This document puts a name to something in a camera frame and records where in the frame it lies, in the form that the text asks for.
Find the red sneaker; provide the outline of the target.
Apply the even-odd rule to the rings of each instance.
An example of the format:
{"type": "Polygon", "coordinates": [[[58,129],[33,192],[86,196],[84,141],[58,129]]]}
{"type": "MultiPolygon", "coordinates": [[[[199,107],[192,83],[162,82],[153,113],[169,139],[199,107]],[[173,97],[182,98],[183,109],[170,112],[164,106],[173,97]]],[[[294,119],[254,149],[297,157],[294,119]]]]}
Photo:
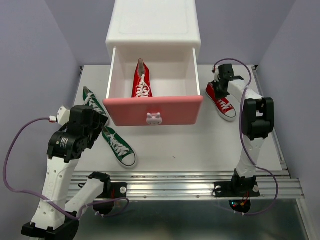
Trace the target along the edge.
{"type": "Polygon", "coordinates": [[[150,70],[140,58],[134,72],[132,98],[151,98],[153,96],[150,83],[150,70]]]}
{"type": "Polygon", "coordinates": [[[216,98],[213,84],[209,82],[205,89],[207,96],[213,101],[217,112],[225,121],[233,122],[236,119],[236,110],[227,98],[216,98]]]}

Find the pink drawer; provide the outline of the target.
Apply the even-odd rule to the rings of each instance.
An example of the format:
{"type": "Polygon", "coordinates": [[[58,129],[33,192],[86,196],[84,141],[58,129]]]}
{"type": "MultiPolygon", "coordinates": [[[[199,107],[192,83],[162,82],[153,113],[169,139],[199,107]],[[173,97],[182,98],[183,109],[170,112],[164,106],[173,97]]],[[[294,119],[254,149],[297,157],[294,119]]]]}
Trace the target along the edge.
{"type": "Polygon", "coordinates": [[[193,125],[203,100],[194,48],[113,48],[103,105],[116,126],[193,125]],[[132,97],[139,59],[150,71],[152,97],[132,97]]]}

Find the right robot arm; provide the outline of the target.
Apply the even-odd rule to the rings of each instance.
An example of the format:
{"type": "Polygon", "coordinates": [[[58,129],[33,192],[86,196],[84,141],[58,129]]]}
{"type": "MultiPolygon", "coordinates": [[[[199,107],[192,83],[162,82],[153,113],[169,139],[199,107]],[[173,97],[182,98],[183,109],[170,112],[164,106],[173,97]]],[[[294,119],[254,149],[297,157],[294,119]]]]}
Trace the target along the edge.
{"type": "Polygon", "coordinates": [[[213,89],[216,98],[229,95],[240,103],[239,134],[242,145],[239,162],[231,181],[220,182],[217,195],[259,195],[256,169],[262,145],[274,129],[274,101],[249,89],[242,76],[236,76],[231,64],[214,67],[213,89]]]}

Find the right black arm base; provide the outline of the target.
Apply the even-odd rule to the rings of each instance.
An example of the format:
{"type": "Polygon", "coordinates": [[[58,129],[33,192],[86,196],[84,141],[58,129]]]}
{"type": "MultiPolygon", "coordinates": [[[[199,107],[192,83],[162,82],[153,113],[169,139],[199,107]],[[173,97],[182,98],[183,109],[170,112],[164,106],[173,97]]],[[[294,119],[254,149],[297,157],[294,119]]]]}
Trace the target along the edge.
{"type": "Polygon", "coordinates": [[[229,199],[231,209],[240,214],[248,214],[251,209],[251,198],[260,196],[258,185],[238,185],[231,181],[214,182],[211,195],[216,198],[229,199]]]}

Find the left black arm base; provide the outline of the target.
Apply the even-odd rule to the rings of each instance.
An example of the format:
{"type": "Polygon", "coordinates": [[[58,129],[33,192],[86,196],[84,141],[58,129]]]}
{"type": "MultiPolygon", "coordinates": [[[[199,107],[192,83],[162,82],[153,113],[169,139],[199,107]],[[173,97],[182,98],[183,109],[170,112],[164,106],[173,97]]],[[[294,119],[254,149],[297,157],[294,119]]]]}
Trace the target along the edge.
{"type": "Polygon", "coordinates": [[[121,199],[127,197],[127,188],[128,184],[126,182],[111,182],[108,189],[104,190],[93,202],[99,203],[108,200],[117,200],[93,205],[92,209],[95,215],[102,218],[121,215],[129,206],[128,200],[121,199]]]}

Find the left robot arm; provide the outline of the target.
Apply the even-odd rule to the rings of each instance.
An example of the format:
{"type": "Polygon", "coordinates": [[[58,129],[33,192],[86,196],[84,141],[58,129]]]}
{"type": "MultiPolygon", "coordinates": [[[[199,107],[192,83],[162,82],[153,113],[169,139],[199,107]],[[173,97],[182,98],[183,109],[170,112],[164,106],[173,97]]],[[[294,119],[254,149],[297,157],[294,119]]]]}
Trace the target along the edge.
{"type": "Polygon", "coordinates": [[[80,217],[98,196],[111,193],[110,176],[93,172],[87,183],[67,201],[72,176],[82,153],[98,139],[107,117],[92,107],[61,107],[57,121],[62,126],[48,143],[47,173],[35,215],[23,225],[21,233],[32,240],[72,240],[80,217]]]}

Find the white shoe cabinet body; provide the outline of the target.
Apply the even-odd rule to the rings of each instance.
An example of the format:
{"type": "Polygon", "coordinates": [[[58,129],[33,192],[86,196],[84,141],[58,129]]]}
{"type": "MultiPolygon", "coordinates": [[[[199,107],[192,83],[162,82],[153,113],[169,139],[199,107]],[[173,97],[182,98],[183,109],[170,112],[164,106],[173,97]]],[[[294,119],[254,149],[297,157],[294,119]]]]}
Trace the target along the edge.
{"type": "Polygon", "coordinates": [[[117,0],[105,40],[111,59],[115,49],[142,52],[175,49],[199,58],[201,35],[194,0],[117,0]]]}

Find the green sneaker rear left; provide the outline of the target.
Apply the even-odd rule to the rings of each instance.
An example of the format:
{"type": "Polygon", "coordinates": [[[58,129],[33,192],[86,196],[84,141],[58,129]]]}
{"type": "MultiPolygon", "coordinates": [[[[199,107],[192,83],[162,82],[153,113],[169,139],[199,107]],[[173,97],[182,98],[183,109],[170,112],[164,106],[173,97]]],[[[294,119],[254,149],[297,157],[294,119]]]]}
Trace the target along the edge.
{"type": "Polygon", "coordinates": [[[82,90],[82,98],[84,105],[92,107],[96,112],[107,117],[107,121],[105,124],[107,126],[110,123],[109,114],[104,109],[100,101],[97,99],[95,93],[88,89],[86,86],[84,86],[82,90]]]}

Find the green sneaker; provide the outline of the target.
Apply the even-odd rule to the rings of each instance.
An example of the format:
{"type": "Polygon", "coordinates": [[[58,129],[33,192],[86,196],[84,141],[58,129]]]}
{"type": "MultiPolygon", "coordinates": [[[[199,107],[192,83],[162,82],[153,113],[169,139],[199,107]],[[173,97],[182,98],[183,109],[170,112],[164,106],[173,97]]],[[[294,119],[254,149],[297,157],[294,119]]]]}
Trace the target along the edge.
{"type": "Polygon", "coordinates": [[[109,114],[104,109],[100,101],[97,99],[95,93],[88,89],[86,86],[84,86],[82,90],[82,98],[84,105],[92,107],[96,112],[107,117],[107,121],[105,124],[107,126],[110,123],[109,114]]]}
{"type": "Polygon", "coordinates": [[[102,136],[123,168],[133,169],[137,165],[134,149],[113,128],[104,126],[102,136]]]}

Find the green sneaker front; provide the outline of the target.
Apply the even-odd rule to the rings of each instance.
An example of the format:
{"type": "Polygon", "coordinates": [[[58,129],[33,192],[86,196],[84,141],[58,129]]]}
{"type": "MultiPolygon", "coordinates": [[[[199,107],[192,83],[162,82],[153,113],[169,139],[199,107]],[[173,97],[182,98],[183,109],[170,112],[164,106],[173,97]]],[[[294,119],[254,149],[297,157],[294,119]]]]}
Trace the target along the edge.
{"type": "Polygon", "coordinates": [[[123,168],[133,169],[137,165],[134,149],[113,128],[104,126],[102,136],[123,168]]]}

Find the aluminium rail frame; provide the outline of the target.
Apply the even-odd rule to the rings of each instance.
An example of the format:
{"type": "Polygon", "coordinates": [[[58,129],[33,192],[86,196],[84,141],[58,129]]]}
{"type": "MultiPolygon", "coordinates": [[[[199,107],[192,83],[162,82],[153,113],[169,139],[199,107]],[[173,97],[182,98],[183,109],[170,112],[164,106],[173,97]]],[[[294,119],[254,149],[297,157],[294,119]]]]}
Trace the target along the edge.
{"type": "Polygon", "coordinates": [[[64,222],[71,239],[100,240],[316,240],[301,183],[292,178],[275,132],[262,156],[277,161],[281,170],[259,171],[259,196],[245,200],[253,216],[228,209],[236,197],[218,197],[216,189],[231,180],[232,171],[111,171],[111,187],[119,203],[119,217],[108,228],[86,233],[77,223],[64,222]]]}

